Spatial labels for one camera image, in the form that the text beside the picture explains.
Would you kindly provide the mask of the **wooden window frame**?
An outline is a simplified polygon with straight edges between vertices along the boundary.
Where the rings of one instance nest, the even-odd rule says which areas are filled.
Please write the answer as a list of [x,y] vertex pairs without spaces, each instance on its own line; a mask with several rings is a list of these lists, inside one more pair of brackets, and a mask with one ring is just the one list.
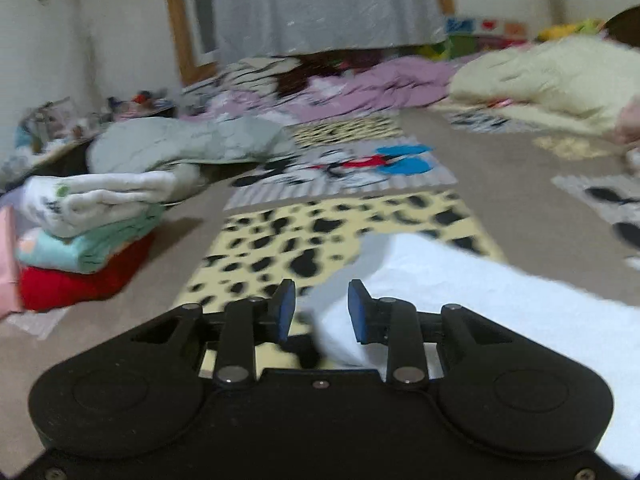
[[[174,40],[180,80],[185,87],[199,84],[205,79],[216,75],[215,62],[199,61],[195,55],[191,25],[193,20],[186,12],[186,0],[166,0],[169,16],[169,25]],[[438,0],[442,12],[455,14],[456,4],[454,0]]]

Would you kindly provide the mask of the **pink folded garment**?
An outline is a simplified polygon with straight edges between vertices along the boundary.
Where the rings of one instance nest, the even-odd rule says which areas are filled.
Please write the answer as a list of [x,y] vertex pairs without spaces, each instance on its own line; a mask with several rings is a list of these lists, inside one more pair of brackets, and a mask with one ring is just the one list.
[[0,214],[0,318],[23,311],[18,279],[20,271],[15,260],[14,211],[1,208]]

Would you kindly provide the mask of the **teal folded garment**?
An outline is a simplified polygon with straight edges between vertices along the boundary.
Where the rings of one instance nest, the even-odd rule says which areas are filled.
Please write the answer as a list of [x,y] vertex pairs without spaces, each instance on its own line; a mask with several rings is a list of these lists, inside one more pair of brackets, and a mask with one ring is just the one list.
[[32,229],[16,244],[22,266],[79,274],[93,274],[130,244],[150,234],[162,220],[165,208],[152,205],[137,217],[99,226],[72,238],[58,238]]

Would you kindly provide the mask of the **grey star curtain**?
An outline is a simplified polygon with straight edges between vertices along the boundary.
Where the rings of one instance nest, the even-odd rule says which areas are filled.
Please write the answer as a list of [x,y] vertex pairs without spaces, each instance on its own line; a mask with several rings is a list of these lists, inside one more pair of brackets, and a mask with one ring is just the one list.
[[221,63],[254,56],[440,44],[438,0],[213,0]]

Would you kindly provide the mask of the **grey crumpled garment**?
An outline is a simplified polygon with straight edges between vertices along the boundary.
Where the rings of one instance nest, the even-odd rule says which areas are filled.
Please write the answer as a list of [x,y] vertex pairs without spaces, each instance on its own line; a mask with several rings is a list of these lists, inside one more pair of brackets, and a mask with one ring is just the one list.
[[106,128],[88,149],[87,166],[93,174],[167,171],[177,179],[168,200],[177,203],[206,185],[204,166],[265,162],[295,151],[290,129],[264,118],[148,117]]

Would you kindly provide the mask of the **cream quilt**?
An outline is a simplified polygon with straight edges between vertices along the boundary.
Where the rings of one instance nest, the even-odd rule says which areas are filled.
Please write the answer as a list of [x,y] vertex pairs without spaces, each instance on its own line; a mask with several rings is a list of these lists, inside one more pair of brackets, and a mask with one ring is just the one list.
[[438,106],[480,108],[553,130],[604,136],[639,96],[639,51],[598,36],[488,52],[462,65]]

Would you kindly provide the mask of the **white panda folded garment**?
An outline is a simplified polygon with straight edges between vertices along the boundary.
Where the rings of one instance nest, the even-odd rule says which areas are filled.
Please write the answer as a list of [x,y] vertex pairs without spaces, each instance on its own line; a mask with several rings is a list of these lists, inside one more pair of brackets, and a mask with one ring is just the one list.
[[168,171],[31,177],[23,185],[21,213],[50,235],[71,238],[136,218],[162,204],[177,187]]

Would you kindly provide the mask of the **purple quilt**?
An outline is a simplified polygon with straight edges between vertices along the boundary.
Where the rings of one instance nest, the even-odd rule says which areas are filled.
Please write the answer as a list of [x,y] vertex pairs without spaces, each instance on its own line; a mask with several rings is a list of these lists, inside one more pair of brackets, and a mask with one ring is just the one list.
[[311,78],[305,90],[284,98],[224,90],[209,100],[201,118],[223,122],[255,116],[292,126],[424,107],[448,96],[450,81],[459,68],[452,61],[402,56],[354,76]]

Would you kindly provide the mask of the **dark wooden headboard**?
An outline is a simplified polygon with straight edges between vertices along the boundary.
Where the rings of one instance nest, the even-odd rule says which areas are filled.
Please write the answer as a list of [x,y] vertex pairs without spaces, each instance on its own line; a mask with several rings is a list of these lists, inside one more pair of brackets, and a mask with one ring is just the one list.
[[606,36],[628,47],[640,48],[640,6],[633,6],[604,24]]

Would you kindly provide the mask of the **white fleece garment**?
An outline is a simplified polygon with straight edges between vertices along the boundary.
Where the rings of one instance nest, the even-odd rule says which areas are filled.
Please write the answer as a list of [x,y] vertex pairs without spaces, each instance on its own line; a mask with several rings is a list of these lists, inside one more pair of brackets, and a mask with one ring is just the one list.
[[623,471],[639,471],[639,310],[562,282],[530,275],[421,234],[365,235],[358,258],[299,301],[321,352],[340,365],[386,370],[381,346],[358,344],[347,289],[359,278],[374,298],[436,313],[460,304],[598,373],[614,414],[598,451]]

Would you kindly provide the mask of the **cluttered side shelf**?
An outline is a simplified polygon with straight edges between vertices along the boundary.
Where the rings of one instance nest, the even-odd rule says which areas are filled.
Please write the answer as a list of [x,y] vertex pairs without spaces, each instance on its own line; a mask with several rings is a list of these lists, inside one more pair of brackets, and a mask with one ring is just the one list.
[[1,191],[12,191],[32,176],[84,174],[90,144],[112,122],[176,116],[177,104],[163,91],[142,91],[129,101],[111,96],[103,110],[87,116],[79,115],[71,98],[44,103],[18,123],[14,149],[1,157]]

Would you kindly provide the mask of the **striped beige garment pile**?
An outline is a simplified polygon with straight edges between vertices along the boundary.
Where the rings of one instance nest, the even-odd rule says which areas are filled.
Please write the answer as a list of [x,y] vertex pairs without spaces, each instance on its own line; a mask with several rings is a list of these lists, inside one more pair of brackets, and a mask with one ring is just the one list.
[[242,58],[224,66],[218,75],[184,88],[180,107],[190,114],[192,110],[203,108],[210,99],[223,91],[250,92],[261,98],[274,96],[278,88],[278,77],[301,65],[298,58]]

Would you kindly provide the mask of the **red folded garment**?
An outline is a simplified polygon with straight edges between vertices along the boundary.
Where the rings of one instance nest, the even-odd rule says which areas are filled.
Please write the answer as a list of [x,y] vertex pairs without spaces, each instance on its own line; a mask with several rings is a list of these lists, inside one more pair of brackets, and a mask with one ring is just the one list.
[[28,266],[21,270],[18,291],[28,312],[48,312],[101,301],[117,295],[149,257],[155,234],[129,244],[93,274],[79,274]]

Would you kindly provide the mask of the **yellow green plush toy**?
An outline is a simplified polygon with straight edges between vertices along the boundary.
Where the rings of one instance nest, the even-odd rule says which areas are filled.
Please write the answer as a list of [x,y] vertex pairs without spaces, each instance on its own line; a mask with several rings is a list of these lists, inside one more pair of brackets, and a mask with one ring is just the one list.
[[604,21],[596,20],[595,18],[588,18],[588,20],[575,23],[553,25],[538,32],[536,41],[555,41],[576,35],[604,37],[606,35],[604,25]]

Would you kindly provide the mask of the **colourful foam play mat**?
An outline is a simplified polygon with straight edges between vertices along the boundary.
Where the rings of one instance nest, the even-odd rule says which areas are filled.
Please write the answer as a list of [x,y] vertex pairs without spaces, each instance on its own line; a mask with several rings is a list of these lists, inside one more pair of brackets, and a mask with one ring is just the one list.
[[416,54],[434,61],[453,60],[485,51],[495,51],[526,44],[526,23],[500,18],[470,18],[448,15],[447,39],[440,44],[424,44]]

